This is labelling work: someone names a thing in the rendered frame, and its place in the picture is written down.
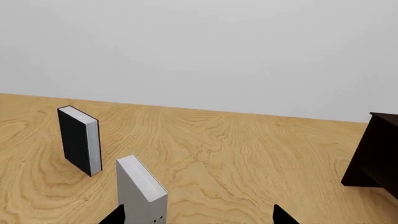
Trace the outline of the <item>dark brown wooden cabinet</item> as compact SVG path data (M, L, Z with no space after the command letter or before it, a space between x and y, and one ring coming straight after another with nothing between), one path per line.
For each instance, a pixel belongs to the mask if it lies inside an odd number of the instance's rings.
M398 199L398 114L371 115L341 184L383 188Z

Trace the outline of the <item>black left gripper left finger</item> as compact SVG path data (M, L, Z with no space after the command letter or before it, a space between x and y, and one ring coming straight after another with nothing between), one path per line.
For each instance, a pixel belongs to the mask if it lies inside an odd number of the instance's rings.
M124 205L119 205L98 224L124 224L125 219L126 214L124 211Z

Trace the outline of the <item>grey hardcover book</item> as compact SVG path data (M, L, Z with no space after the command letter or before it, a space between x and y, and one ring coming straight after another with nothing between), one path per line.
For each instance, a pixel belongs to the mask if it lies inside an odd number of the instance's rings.
M166 224L168 191L131 154L116 160L118 204L124 205L124 224Z

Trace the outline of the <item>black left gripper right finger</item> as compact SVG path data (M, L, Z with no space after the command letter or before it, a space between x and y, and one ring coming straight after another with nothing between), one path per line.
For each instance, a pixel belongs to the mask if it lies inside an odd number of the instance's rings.
M274 224L299 224L299 222L277 204L273 208L273 222Z

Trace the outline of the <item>black hardcover book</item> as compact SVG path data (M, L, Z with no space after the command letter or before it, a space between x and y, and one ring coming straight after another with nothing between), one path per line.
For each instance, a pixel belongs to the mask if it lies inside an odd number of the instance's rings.
M57 109L66 160L89 177L103 170L99 121L73 106Z

